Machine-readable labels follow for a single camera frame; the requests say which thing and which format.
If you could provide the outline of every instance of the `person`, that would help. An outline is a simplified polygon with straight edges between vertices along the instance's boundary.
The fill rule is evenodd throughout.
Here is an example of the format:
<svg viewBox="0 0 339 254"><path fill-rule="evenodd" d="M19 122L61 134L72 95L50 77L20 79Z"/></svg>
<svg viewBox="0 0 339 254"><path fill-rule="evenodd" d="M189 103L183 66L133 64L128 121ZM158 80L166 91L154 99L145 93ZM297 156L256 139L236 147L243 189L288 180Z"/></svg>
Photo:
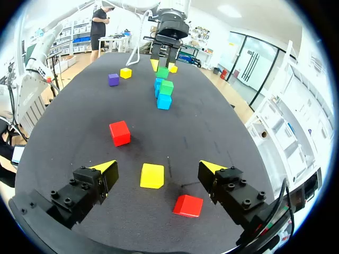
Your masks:
<svg viewBox="0 0 339 254"><path fill-rule="evenodd" d="M114 10L113 8L102 7L93 13L92 27L91 27L91 63L93 63L99 54L99 38L106 35L106 25L110 23L110 19L107 18L106 13Z"/></svg>

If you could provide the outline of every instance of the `ceiling light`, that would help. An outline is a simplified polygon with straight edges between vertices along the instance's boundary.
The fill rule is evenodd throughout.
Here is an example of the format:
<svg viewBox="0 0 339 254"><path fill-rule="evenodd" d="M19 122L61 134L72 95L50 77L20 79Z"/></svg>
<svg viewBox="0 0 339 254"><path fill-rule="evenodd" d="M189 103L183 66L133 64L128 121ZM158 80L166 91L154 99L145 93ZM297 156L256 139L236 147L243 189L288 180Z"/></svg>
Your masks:
<svg viewBox="0 0 339 254"><path fill-rule="evenodd" d="M237 11L236 9L234 9L232 6L229 6L229 5L219 6L218 10L226 14L229 17L242 17L239 11Z"/></svg>

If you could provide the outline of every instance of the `blue cube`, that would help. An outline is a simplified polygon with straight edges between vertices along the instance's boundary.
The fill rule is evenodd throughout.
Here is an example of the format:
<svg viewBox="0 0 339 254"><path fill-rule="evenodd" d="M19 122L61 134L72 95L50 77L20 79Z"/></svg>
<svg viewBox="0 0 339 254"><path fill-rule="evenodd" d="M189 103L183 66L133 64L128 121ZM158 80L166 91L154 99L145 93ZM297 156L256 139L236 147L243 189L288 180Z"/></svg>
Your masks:
<svg viewBox="0 0 339 254"><path fill-rule="evenodd" d="M158 96L159 96L160 87L161 87L161 85L156 85L156 86L155 86L155 97L156 97L156 98L158 98Z"/></svg>
<svg viewBox="0 0 339 254"><path fill-rule="evenodd" d="M163 78L156 78L154 82L154 89L157 87L157 85L161 85L161 82L163 81Z"/></svg>
<svg viewBox="0 0 339 254"><path fill-rule="evenodd" d="M110 86L117 86L119 84L118 74L108 74L108 84Z"/></svg>
<svg viewBox="0 0 339 254"><path fill-rule="evenodd" d="M172 98L166 94L159 94L157 106L160 110L169 110L172 103Z"/></svg>

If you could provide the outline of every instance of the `red cube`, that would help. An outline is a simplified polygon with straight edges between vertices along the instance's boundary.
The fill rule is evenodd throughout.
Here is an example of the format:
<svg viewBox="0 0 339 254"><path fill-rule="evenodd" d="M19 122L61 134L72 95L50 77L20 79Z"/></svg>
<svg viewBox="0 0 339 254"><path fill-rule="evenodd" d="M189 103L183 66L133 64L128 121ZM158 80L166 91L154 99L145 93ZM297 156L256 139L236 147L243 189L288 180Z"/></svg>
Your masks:
<svg viewBox="0 0 339 254"><path fill-rule="evenodd" d="M182 195L176 201L173 213L186 217L199 217L203 199Z"/></svg>
<svg viewBox="0 0 339 254"><path fill-rule="evenodd" d="M114 145L116 147L131 142L131 133L125 121L111 123L110 130Z"/></svg>

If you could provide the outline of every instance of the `wooden floor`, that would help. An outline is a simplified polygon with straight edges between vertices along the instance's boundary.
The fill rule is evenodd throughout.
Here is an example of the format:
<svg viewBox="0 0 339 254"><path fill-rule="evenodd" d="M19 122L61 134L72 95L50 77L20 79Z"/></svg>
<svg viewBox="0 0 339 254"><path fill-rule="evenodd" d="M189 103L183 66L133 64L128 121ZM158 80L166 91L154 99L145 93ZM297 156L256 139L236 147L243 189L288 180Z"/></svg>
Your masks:
<svg viewBox="0 0 339 254"><path fill-rule="evenodd" d="M60 90L62 90L68 83L78 75L83 69L85 69L90 64L90 55L91 53L81 53L76 54L76 63L65 70L61 76L58 75L58 83ZM225 97L229 104L233 105L235 108L236 114L239 116L241 121L245 124L247 120L253 114L251 108L247 103L242 99L242 97L219 75L213 74L212 71L200 68L201 72L219 89L221 94ZM50 88L41 94L45 104L49 104L49 99L53 99L53 94ZM14 137L13 144L25 144L25 141L21 137ZM16 169L11 165L10 161L0 156L1 165L13 172L16 172ZM8 204L8 200L15 194L13 188L8 187L7 185L0 182L0 194L5 201L5 204Z"/></svg>

